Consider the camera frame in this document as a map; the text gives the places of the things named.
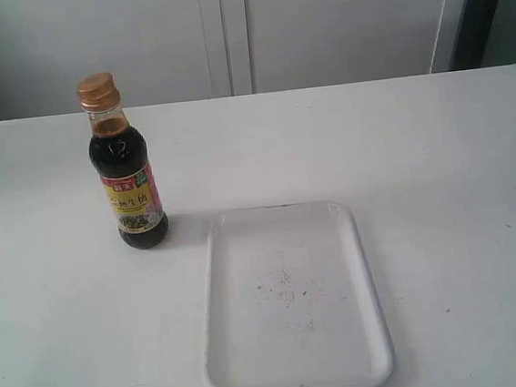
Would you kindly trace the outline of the soy sauce bottle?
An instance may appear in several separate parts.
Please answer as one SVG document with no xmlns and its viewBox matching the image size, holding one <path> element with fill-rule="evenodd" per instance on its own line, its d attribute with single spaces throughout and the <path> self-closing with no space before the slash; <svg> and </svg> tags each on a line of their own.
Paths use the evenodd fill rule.
<svg viewBox="0 0 516 387">
<path fill-rule="evenodd" d="M 92 128 L 88 154 L 121 239 L 135 249 L 155 247 L 169 226 L 144 137 L 128 122 L 121 106 L 87 115 Z"/>
</svg>

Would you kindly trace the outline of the gold flip bottle cap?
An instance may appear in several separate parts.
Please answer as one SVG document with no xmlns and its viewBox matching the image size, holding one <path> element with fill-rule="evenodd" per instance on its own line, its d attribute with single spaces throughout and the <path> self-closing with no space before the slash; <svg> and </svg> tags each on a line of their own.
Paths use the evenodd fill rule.
<svg viewBox="0 0 516 387">
<path fill-rule="evenodd" d="M 100 72 L 86 77 L 76 88 L 81 108 L 90 113 L 111 110 L 121 101 L 115 79 L 110 72 Z"/>
</svg>

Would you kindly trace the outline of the white rectangular tray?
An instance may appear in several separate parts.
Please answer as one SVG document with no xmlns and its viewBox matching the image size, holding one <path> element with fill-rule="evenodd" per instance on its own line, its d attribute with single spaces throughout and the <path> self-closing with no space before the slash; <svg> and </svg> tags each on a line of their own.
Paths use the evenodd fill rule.
<svg viewBox="0 0 516 387">
<path fill-rule="evenodd" d="M 390 332 L 345 205 L 231 210 L 210 224 L 209 387 L 379 387 L 390 377 Z"/>
</svg>

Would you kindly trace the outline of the white cabinet doors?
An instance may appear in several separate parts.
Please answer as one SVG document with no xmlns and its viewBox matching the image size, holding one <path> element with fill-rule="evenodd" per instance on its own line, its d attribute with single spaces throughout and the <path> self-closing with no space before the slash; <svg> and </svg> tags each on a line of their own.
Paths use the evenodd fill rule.
<svg viewBox="0 0 516 387">
<path fill-rule="evenodd" d="M 466 0 L 0 0 L 0 120 L 447 71 Z"/>
</svg>

